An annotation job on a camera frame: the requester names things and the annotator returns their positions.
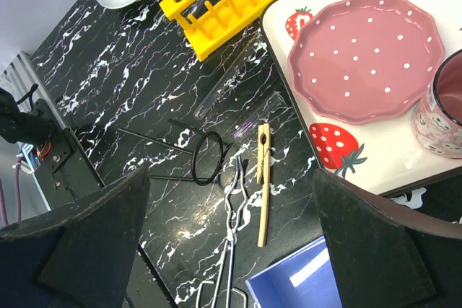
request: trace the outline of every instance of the wire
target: wire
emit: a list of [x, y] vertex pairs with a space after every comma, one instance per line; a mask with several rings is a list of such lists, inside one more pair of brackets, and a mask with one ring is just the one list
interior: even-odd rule
[[17, 215], [17, 220], [21, 221], [22, 219], [22, 204], [21, 204], [21, 192], [19, 190], [19, 171], [21, 170], [21, 162], [22, 158], [24, 156], [22, 154], [18, 154], [17, 156], [17, 162], [14, 166], [14, 190], [15, 190], [15, 195], [16, 195], [16, 215]]
[[39, 157], [43, 160], [45, 159], [45, 157], [50, 153], [51, 151], [51, 142], [46, 142], [44, 145], [43, 145], [43, 148], [42, 150], [40, 151], [39, 153]]
[[3, 194], [3, 185], [0, 180], [0, 217], [4, 226], [8, 225], [8, 216], [6, 215], [5, 197]]

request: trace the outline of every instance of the red strawberry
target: red strawberry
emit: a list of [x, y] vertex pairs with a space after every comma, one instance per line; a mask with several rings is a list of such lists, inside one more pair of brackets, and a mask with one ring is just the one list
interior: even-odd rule
[[358, 141], [345, 129], [328, 123], [314, 123], [310, 126], [310, 135], [318, 150], [324, 167], [335, 170], [345, 178], [348, 169], [353, 173], [355, 165], [361, 164], [367, 158], [360, 158], [364, 144]]
[[300, 31], [300, 28], [313, 18], [313, 15], [310, 13], [310, 11], [311, 10], [307, 10], [306, 7], [303, 9], [296, 9], [295, 13], [287, 19], [286, 30], [292, 39], [295, 40], [298, 32]]

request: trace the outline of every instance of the strawberry leaves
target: strawberry leaves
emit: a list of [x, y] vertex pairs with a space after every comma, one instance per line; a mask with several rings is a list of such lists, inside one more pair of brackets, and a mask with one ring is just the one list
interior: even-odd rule
[[341, 176], [345, 178], [347, 176], [348, 169], [352, 171], [352, 173], [355, 173], [356, 170], [354, 169], [355, 165], [362, 164], [367, 160], [367, 157], [365, 158], [360, 158], [359, 156], [361, 155], [362, 151], [364, 150], [364, 144], [362, 144], [357, 151], [351, 151], [350, 154], [345, 157], [341, 156], [341, 167], [339, 167], [337, 170], [335, 170], [335, 174], [341, 173]]
[[295, 9], [295, 12], [303, 13], [303, 12], [311, 12], [311, 10], [307, 10], [308, 6], [302, 7], [301, 9]]

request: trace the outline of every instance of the mug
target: mug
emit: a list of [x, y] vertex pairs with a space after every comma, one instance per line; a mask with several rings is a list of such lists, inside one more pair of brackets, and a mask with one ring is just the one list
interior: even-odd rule
[[437, 70], [412, 116], [417, 140], [435, 154], [462, 159], [462, 50]]

